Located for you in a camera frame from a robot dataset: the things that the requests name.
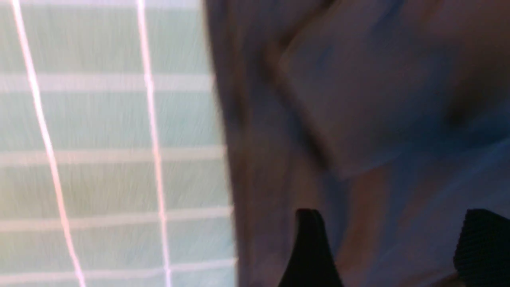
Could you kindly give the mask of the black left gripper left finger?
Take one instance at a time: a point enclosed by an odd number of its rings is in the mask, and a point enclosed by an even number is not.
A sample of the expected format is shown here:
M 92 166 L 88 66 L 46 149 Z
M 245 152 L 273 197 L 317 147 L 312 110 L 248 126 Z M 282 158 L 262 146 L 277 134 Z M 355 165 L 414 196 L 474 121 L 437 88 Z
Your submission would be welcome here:
M 296 236 L 280 287 L 342 287 L 324 220 L 315 209 L 296 211 Z

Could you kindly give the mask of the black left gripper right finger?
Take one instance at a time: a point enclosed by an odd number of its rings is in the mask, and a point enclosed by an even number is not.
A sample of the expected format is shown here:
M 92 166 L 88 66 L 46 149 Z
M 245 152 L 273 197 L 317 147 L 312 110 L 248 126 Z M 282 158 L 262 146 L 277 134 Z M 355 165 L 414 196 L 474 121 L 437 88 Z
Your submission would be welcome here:
M 467 287 L 508 287 L 510 220 L 486 209 L 467 210 L 453 263 Z

